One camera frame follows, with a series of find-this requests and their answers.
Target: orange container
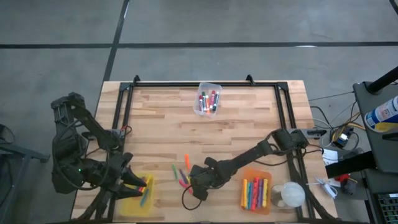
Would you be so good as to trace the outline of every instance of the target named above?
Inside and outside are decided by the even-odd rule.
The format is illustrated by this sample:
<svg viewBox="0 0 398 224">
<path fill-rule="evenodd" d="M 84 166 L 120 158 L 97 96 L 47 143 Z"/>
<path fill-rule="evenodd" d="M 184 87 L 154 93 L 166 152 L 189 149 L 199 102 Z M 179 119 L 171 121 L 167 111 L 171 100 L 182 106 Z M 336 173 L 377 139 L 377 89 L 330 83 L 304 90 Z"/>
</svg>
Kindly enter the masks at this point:
<svg viewBox="0 0 398 224">
<path fill-rule="evenodd" d="M 267 186 L 267 206 L 265 208 L 256 208 L 254 211 L 252 210 L 246 210 L 242 208 L 245 211 L 250 211 L 254 212 L 257 214 L 262 214 L 262 215 L 268 215 L 270 210 L 271 210 L 271 188 L 272 188 L 272 176 L 268 172 L 264 171 L 259 171 L 259 170 L 254 170 L 254 169 L 244 169 L 243 170 L 243 179 L 248 180 L 248 182 L 253 182 L 254 178 L 258 177 L 260 179 L 267 179 L 268 180 L 268 186 Z"/>
</svg>

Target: spray can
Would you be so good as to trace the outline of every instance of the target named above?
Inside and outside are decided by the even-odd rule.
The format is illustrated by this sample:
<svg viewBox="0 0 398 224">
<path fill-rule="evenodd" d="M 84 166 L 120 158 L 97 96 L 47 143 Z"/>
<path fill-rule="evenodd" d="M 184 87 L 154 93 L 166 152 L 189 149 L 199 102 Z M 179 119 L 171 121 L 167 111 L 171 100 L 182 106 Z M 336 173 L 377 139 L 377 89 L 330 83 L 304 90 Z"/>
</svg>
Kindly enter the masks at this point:
<svg viewBox="0 0 398 224">
<path fill-rule="evenodd" d="M 368 112 L 364 121 L 369 128 L 379 133 L 398 128 L 398 96 Z"/>
</svg>

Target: gray floor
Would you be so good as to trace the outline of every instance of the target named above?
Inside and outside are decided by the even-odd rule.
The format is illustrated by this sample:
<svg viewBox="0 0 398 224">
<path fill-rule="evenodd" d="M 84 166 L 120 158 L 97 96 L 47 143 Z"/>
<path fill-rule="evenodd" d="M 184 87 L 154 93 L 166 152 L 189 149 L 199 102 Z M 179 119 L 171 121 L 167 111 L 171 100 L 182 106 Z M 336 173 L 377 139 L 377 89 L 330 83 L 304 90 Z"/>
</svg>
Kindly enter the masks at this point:
<svg viewBox="0 0 398 224">
<path fill-rule="evenodd" d="M 0 44 L 87 44 L 113 41 L 123 1 L 0 1 Z M 398 16 L 387 0 L 137 0 L 121 42 L 397 41 Z M 109 49 L 0 49 L 0 123 L 21 146 L 50 153 L 50 102 L 81 93 L 94 113 Z M 398 47 L 119 49 L 111 80 L 304 80 L 309 98 L 352 90 L 397 65 Z M 313 101 L 329 119 L 353 95 Z M 313 111 L 316 118 L 320 113 Z M 333 124 L 344 122 L 349 111 Z M 369 150 L 366 135 L 359 144 Z M 52 161 L 34 161 L 19 192 L 15 223 L 67 220 L 74 194 L 56 194 Z M 366 221 L 363 201 L 339 197 L 344 220 Z"/>
</svg>

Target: yellow container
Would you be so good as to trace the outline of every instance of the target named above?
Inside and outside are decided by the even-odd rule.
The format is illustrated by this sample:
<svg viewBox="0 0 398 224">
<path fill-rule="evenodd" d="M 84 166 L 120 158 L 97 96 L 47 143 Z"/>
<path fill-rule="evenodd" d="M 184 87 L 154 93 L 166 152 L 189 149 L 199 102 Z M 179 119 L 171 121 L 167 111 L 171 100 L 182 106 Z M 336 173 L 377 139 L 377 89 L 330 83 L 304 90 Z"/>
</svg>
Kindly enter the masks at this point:
<svg viewBox="0 0 398 224">
<path fill-rule="evenodd" d="M 140 197 L 130 197 L 121 200 L 121 208 L 120 215 L 125 217 L 148 217 L 150 213 L 150 209 L 154 204 L 154 177 L 152 175 L 137 175 L 138 177 L 145 177 L 146 180 L 149 180 L 147 183 L 147 187 L 145 188 L 144 194 Z M 126 184 L 126 187 L 130 187 L 135 189 L 136 186 L 131 186 Z M 146 195 L 145 203 L 142 206 L 141 200 Z"/>
</svg>

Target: wooden tabletop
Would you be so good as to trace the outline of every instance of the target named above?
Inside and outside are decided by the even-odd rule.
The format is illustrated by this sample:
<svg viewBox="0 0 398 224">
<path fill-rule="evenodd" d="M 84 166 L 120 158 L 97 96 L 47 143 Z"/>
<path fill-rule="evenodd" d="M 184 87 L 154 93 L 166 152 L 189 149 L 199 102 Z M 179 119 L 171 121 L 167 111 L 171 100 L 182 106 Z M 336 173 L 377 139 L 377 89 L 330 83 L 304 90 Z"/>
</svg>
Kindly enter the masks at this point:
<svg viewBox="0 0 398 224">
<path fill-rule="evenodd" d="M 297 127 L 312 128 L 314 123 L 304 82 L 284 82 L 289 84 Z M 112 126 L 119 84 L 120 82 L 104 82 L 101 91 L 96 120 L 106 129 Z M 185 154 L 189 154 L 191 166 L 203 166 L 208 156 L 216 160 L 232 159 L 255 146 L 272 130 L 280 128 L 275 93 L 271 87 L 224 87 L 220 106 L 212 119 L 197 116 L 193 112 L 196 92 L 197 88 L 190 87 L 134 88 L 129 118 L 132 133 L 126 137 L 124 152 L 134 155 L 131 161 L 134 173 L 144 172 L 154 176 L 154 201 L 150 215 L 144 218 L 122 216 L 119 212 L 121 201 L 117 201 L 114 222 L 297 221 L 293 209 L 272 206 L 269 215 L 241 210 L 239 203 L 243 170 L 239 170 L 221 189 L 209 190 L 208 199 L 198 209 L 188 211 L 182 207 L 183 189 L 175 180 L 172 164 L 186 170 Z M 283 91 L 281 94 L 287 126 L 290 126 Z M 97 145 L 91 143 L 88 151 L 96 148 Z M 104 151 L 97 151 L 90 158 L 102 160 L 104 155 Z M 278 156 L 259 159 L 270 164 L 284 160 L 285 157 Z M 327 178 L 320 152 L 307 154 L 304 161 L 309 182 L 315 182 L 314 177 Z M 271 173 L 273 185 L 290 180 L 287 164 L 268 167 L 251 163 L 247 167 Z M 333 199 L 320 186 L 311 185 L 310 188 L 327 211 L 336 217 Z M 78 191 L 72 218 L 81 215 L 97 193 L 97 190 Z M 195 206 L 198 202 L 189 194 L 186 194 L 185 201 L 188 207 Z M 306 210 L 303 206 L 305 217 L 308 216 Z"/>
</svg>

